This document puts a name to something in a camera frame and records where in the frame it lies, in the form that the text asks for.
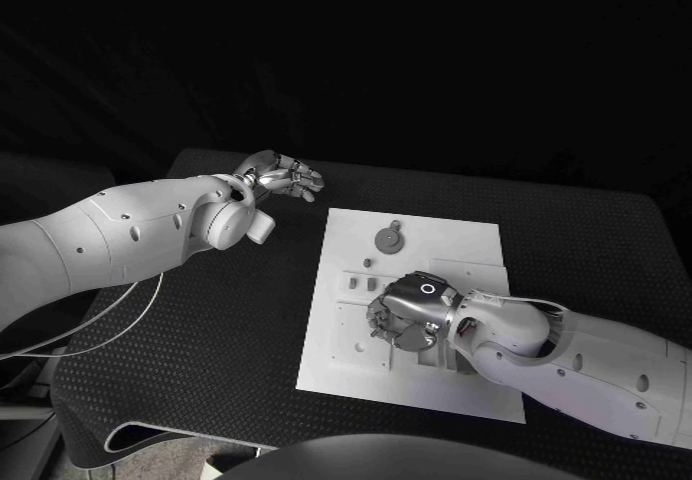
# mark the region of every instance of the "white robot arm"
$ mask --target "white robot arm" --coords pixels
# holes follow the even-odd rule
[[[272,192],[312,201],[322,186],[305,164],[265,150],[230,175],[118,186],[43,218],[0,226],[0,331],[41,305],[144,280],[243,235],[263,243],[273,220],[255,199]]]
[[[387,286],[367,320],[403,350],[445,338],[487,380],[601,430],[692,449],[692,352],[648,332],[540,300],[461,295],[425,272]]]

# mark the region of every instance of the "black curtain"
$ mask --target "black curtain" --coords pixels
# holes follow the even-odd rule
[[[272,148],[640,192],[689,266],[690,9],[513,8],[318,11],[308,27],[191,5],[0,20],[0,150],[103,165],[118,183],[161,177],[185,147]]]

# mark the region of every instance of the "white board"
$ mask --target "white board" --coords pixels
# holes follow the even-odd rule
[[[384,255],[374,235],[393,220],[403,249]],[[415,270],[445,278],[459,293],[508,293],[497,225],[330,209],[295,388],[524,423],[518,391],[458,373],[443,339],[416,354],[369,336],[366,305]]]

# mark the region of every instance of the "floor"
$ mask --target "floor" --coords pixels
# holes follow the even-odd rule
[[[211,455],[253,457],[253,449],[230,442],[185,438],[152,445],[115,463],[116,480],[198,480]],[[92,480],[112,479],[110,467],[90,471]],[[87,480],[86,471],[72,465],[61,452],[46,480]]]

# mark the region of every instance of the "table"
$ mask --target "table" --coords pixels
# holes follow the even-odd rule
[[[168,177],[230,172],[245,156],[185,150]],[[550,299],[692,348],[692,286],[650,198],[307,163],[327,187],[314,204],[275,196],[260,205],[276,220],[265,245],[243,239],[224,252],[196,254],[165,273],[131,332],[60,361],[53,403],[74,465],[97,467],[184,434],[282,447],[330,435],[399,433],[492,448],[586,478],[689,478],[692,451],[615,437],[527,397],[527,425],[516,425],[294,388],[331,207],[497,223],[514,295]],[[154,286],[155,279],[142,282],[70,348],[128,325]],[[100,291],[89,316],[123,290]]]

